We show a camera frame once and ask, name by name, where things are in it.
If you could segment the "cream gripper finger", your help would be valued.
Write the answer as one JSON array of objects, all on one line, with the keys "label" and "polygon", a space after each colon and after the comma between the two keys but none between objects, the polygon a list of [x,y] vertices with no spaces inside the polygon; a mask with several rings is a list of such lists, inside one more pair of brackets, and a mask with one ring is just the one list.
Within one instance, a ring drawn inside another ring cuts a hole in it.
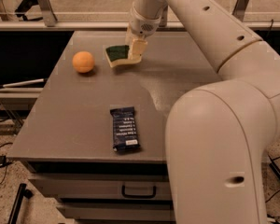
[{"label": "cream gripper finger", "polygon": [[147,42],[145,39],[133,38],[130,41],[128,58],[133,61],[140,61],[146,48]]},{"label": "cream gripper finger", "polygon": [[130,45],[133,41],[133,32],[130,27],[127,28],[126,36],[125,36],[125,44]]}]

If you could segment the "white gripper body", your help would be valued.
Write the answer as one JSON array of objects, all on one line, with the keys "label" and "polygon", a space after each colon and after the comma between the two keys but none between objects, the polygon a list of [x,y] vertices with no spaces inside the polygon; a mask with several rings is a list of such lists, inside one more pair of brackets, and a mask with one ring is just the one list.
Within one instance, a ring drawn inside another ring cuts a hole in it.
[{"label": "white gripper body", "polygon": [[139,5],[133,3],[130,10],[129,30],[138,37],[153,35],[161,22],[161,7]]}]

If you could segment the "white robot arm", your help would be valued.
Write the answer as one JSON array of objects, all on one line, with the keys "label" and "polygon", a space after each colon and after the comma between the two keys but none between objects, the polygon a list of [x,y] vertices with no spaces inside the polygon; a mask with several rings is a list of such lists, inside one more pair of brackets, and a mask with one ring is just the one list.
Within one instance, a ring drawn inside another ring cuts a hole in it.
[{"label": "white robot arm", "polygon": [[134,0],[131,46],[164,7],[221,78],[182,95],[168,116],[176,224],[268,224],[261,161],[280,136],[280,56],[214,0]]}]

